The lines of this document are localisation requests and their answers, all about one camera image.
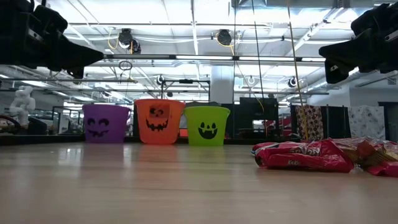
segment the halloween bucket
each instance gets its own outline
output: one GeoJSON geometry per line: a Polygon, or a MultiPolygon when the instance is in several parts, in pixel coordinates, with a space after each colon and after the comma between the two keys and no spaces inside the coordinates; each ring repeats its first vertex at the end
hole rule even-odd
{"type": "Polygon", "coordinates": [[[130,109],[116,105],[83,105],[86,142],[123,143],[130,109]]]}
{"type": "Polygon", "coordinates": [[[139,137],[146,144],[173,144],[178,137],[185,103],[175,100],[136,100],[139,137]]]}
{"type": "Polygon", "coordinates": [[[220,106],[192,106],[184,110],[192,146],[222,146],[230,110],[220,106]]]}

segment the table surface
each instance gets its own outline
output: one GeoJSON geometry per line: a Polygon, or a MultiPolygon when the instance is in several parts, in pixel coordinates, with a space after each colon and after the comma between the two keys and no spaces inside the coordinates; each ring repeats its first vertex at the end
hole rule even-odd
{"type": "Polygon", "coordinates": [[[398,179],[257,167],[250,146],[0,147],[0,223],[395,223],[398,179]]]}

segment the patterned curtain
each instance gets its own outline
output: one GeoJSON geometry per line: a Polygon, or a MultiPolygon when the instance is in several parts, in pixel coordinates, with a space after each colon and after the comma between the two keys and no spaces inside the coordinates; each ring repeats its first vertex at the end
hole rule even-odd
{"type": "MultiPolygon", "coordinates": [[[[305,124],[301,106],[296,106],[298,134],[305,138],[305,124]]],[[[307,118],[308,140],[323,139],[323,123],[320,106],[304,105],[304,115],[307,118]]]]}
{"type": "Polygon", "coordinates": [[[354,106],[348,108],[351,137],[386,139],[383,106],[354,106]]]}

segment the white column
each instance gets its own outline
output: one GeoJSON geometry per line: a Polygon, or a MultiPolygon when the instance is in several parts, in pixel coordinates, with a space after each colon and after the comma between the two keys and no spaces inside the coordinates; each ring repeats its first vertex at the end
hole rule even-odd
{"type": "Polygon", "coordinates": [[[217,103],[233,103],[234,67],[213,66],[210,78],[210,100],[217,103]]]}

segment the purple bucket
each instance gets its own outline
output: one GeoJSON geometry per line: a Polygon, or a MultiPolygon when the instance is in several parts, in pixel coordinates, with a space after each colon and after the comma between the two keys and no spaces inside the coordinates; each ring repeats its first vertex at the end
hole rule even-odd
{"type": "Polygon", "coordinates": [[[86,142],[123,143],[130,109],[115,105],[84,105],[86,142]]]}

